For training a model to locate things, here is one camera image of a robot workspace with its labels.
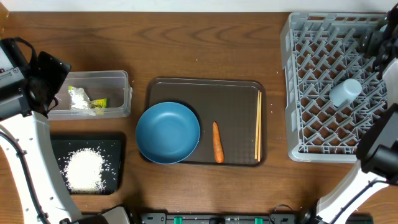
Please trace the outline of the light blue cup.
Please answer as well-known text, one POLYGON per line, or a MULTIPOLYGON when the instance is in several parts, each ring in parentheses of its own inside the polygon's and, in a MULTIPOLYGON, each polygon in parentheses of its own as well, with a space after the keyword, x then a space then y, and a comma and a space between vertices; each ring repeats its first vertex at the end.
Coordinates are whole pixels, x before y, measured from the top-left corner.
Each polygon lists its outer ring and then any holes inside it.
POLYGON ((331 89, 329 97, 333 105, 339 107, 346 101, 350 103, 354 101, 362 89, 359 81, 350 78, 331 89))

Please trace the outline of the dark blue plate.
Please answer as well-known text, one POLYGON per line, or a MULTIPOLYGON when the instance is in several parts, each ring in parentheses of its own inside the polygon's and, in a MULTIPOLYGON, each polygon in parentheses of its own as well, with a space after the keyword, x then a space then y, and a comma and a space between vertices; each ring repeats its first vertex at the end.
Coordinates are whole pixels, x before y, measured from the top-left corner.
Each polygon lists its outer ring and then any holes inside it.
POLYGON ((186 159, 200 141, 200 123, 187 106, 163 102, 148 108, 136 126, 140 153, 158 164, 175 164, 186 159))

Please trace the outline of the yellow foil snack wrapper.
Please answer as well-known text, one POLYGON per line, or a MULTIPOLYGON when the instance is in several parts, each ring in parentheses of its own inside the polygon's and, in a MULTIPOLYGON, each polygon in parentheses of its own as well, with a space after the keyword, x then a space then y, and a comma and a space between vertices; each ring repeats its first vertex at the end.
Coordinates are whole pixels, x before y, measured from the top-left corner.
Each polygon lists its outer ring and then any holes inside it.
POLYGON ((96 116, 104 114, 104 109, 106 109, 108 105, 108 100, 106 98, 91 100, 90 109, 88 110, 75 110, 87 116, 96 116))

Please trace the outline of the pile of white rice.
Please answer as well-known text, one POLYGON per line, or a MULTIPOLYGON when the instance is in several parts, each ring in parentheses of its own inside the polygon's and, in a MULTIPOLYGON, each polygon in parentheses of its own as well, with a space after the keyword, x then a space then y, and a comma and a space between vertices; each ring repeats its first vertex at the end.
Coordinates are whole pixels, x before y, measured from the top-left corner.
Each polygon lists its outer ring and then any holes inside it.
POLYGON ((68 157, 61 174, 73 194, 98 194, 105 188, 102 178, 105 160, 93 148, 81 148, 68 157))

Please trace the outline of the light blue bowl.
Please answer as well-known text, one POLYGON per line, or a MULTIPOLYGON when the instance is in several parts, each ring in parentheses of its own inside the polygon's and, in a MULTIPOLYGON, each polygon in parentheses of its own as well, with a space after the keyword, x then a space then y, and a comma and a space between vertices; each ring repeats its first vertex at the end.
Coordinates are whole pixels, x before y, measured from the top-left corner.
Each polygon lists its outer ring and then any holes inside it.
POLYGON ((384 25, 384 26, 382 26, 381 28, 380 28, 380 32, 384 32, 385 30, 386 30, 386 28, 387 28, 387 24, 386 25, 384 25))

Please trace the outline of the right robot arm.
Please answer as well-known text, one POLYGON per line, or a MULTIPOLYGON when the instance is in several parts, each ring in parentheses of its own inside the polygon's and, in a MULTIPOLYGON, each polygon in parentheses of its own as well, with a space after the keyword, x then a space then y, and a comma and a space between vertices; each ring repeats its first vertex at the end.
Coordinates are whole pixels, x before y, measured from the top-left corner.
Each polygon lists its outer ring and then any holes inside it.
POLYGON ((397 7, 386 14, 384 31, 364 38, 363 50, 376 59, 387 89, 387 110, 364 134, 357 161, 343 180, 296 218, 296 223, 346 223, 351 214, 377 191, 397 185, 397 7))

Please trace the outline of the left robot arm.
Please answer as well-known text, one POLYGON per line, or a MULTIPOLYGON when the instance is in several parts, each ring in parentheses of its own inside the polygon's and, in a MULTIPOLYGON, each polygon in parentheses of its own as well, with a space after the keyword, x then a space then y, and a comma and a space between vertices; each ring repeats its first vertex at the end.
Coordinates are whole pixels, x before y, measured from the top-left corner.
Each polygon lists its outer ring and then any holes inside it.
POLYGON ((124 205, 83 215, 72 200, 53 153, 48 122, 71 66, 35 50, 26 60, 18 43, 31 46, 20 37, 1 40, 1 149, 25 223, 132 223, 124 205))

